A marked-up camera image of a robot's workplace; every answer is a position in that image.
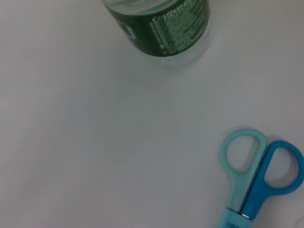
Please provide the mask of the blue and teal scissors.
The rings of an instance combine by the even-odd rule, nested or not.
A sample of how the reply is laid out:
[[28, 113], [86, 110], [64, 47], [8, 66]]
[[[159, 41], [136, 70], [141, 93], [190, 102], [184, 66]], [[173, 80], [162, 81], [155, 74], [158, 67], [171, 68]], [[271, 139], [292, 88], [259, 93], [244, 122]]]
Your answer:
[[[247, 171], [235, 169], [228, 161], [228, 148], [237, 138], [250, 136], [258, 141], [258, 147]], [[265, 174], [278, 148], [288, 150], [296, 159], [298, 174], [291, 184], [274, 188], [265, 181]], [[267, 143], [266, 136], [258, 130], [241, 128], [231, 132], [219, 150], [220, 163], [231, 180], [231, 192], [218, 228], [252, 228], [263, 203], [272, 196], [284, 195], [298, 189], [304, 181], [304, 156], [291, 143], [277, 140]]]

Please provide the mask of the water bottle with green label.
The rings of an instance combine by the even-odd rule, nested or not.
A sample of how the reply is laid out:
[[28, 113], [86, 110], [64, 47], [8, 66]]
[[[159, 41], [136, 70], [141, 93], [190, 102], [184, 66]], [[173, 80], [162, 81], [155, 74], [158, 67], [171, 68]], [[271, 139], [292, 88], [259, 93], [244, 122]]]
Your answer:
[[141, 52], [162, 66], [196, 62], [209, 43], [209, 0], [101, 0]]

